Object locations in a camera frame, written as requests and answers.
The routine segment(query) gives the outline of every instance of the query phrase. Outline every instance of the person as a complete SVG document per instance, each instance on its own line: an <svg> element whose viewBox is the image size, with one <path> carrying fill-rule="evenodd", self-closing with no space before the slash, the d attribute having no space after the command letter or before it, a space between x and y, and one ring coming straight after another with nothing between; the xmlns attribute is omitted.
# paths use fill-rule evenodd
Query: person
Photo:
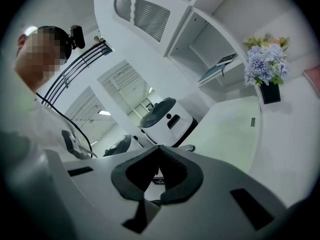
<svg viewBox="0 0 320 240"><path fill-rule="evenodd" d="M53 109L44 106L36 93L71 55L68 34L58 27L43 26L17 42L14 71L35 94L19 133L36 141L44 149L57 152L63 162L91 159L91 154L76 136L73 125Z"/></svg>
<svg viewBox="0 0 320 240"><path fill-rule="evenodd" d="M97 46L101 41L104 40L103 38L99 38L99 36L97 36L97 35L93 39L94 39L94 42L95 42L95 44L93 46ZM108 49L106 49L106 47L104 46L103 43L100 45L100 50L101 50L103 55L107 55L109 53Z"/></svg>

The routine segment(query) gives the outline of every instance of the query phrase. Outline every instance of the vent grille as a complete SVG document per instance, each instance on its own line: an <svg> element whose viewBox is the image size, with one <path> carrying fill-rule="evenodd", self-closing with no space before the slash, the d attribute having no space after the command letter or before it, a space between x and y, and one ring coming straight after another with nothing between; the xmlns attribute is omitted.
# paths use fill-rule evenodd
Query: vent grille
<svg viewBox="0 0 320 240"><path fill-rule="evenodd" d="M130 22L131 0L114 0L114 9L120 18Z"/></svg>
<svg viewBox="0 0 320 240"><path fill-rule="evenodd" d="M170 11L159 5L145 0L136 0L134 24L158 42L161 41L169 16Z"/></svg>

